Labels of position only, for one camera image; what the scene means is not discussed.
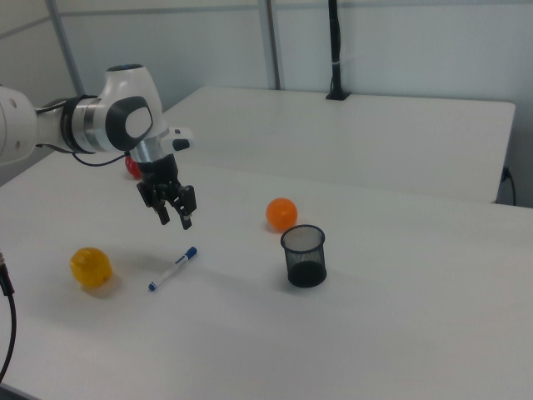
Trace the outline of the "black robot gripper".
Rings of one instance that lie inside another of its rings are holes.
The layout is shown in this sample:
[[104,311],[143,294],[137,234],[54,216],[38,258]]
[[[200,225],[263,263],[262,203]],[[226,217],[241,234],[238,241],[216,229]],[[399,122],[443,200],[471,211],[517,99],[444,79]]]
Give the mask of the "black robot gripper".
[[165,202],[171,204],[179,214],[182,228],[192,226],[192,213],[197,209],[193,186],[182,186],[178,180],[178,168],[172,154],[153,162],[137,164],[142,180],[137,189],[149,208],[154,208],[162,225],[170,222]]

